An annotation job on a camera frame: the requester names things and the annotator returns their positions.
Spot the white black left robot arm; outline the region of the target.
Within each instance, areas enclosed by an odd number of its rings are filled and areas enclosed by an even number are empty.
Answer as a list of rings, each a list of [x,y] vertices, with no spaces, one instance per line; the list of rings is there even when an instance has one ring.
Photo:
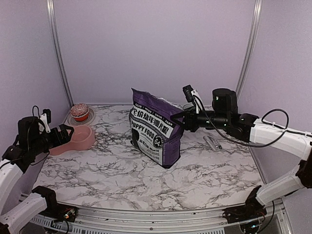
[[[35,164],[35,159],[50,149],[70,142],[74,128],[61,124],[48,129],[43,117],[24,117],[18,121],[18,135],[0,161],[0,206],[3,208],[13,187]],[[19,205],[0,215],[0,232],[17,234],[33,217],[41,212],[51,217],[60,215],[62,209],[54,190],[38,186]]]

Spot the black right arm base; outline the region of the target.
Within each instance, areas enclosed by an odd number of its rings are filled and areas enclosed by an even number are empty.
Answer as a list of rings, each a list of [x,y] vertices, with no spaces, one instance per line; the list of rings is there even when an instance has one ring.
[[[258,217],[265,217],[266,214],[267,210],[263,206],[244,204],[224,209],[222,217],[225,218],[229,224],[231,224]]]

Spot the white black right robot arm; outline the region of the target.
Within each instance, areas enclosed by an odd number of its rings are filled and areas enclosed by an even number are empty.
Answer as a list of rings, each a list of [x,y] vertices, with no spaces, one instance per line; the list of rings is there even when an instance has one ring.
[[[236,144],[264,148],[272,146],[300,158],[294,169],[278,179],[254,188],[239,212],[226,210],[226,215],[252,218],[268,203],[300,189],[312,187],[312,135],[268,122],[264,117],[239,114],[236,92],[226,88],[212,91],[212,111],[205,110],[196,90],[190,85],[183,87],[186,100],[193,106],[171,115],[171,120],[184,130],[195,132],[202,127],[207,130],[225,131],[225,138]]]

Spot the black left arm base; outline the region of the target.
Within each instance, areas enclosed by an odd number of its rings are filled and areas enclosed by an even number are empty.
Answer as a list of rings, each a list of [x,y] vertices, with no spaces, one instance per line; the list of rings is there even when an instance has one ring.
[[[75,222],[77,214],[78,214],[77,207],[66,206],[63,204],[59,205],[56,211],[50,211],[49,209],[46,209],[45,211],[40,212],[40,215],[44,215],[56,220],[66,220],[68,222]]]

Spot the purple puppy food bag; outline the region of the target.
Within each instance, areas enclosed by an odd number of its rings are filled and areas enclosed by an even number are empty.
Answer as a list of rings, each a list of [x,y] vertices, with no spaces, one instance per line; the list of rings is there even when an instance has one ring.
[[[184,129],[171,121],[182,109],[162,97],[132,89],[133,107],[129,112],[131,143],[163,168],[171,168],[180,158]]]

